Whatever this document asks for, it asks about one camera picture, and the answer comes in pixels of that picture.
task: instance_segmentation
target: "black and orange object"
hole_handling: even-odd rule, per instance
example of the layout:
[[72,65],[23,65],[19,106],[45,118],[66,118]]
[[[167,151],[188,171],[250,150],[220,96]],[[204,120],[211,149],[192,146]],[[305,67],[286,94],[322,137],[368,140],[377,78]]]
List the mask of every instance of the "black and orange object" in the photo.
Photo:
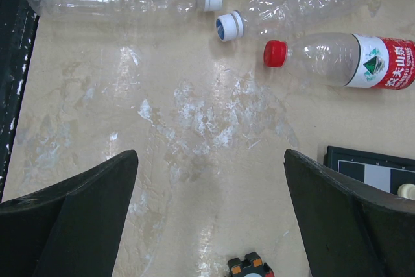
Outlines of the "black and orange object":
[[274,277],[274,272],[263,263],[261,257],[257,252],[245,255],[245,260],[241,261],[239,258],[228,261],[231,277]]

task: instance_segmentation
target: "red bottle cap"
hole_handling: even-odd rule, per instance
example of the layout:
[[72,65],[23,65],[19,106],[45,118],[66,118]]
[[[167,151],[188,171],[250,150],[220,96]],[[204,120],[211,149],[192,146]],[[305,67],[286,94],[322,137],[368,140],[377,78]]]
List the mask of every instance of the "red bottle cap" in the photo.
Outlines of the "red bottle cap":
[[282,67],[287,59],[287,43],[271,40],[264,50],[264,64],[268,67]]

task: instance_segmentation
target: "stained surface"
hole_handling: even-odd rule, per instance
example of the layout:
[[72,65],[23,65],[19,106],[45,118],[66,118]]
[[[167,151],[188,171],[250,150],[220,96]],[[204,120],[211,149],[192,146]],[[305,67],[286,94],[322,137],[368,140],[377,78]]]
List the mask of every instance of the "stained surface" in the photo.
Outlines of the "stained surface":
[[[374,18],[366,7],[311,32],[415,40],[414,0],[378,1]],[[308,276],[285,149],[320,161],[329,144],[413,157],[415,94],[311,86],[264,69],[262,42],[221,43],[214,22],[41,18],[3,199],[135,149],[114,276],[224,276],[252,251],[278,276]]]

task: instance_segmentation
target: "table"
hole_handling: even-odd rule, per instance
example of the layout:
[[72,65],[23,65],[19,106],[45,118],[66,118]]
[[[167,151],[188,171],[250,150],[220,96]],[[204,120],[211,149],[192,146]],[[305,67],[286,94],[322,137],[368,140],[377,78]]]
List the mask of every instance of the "table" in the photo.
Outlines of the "table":
[[[414,1],[381,0],[374,18],[364,7],[308,33],[415,40]],[[3,200],[135,149],[114,276],[224,276],[227,260],[252,251],[278,276],[308,276],[285,149],[413,158],[415,92],[304,86],[261,65],[262,42],[221,43],[214,21],[41,18]]]

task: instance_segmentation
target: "bottle label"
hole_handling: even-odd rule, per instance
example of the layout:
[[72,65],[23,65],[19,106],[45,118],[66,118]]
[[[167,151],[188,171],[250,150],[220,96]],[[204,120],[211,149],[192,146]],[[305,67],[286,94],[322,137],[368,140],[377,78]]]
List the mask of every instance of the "bottle label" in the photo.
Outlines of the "bottle label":
[[359,63],[347,87],[400,90],[415,80],[415,43],[410,40],[354,34]]

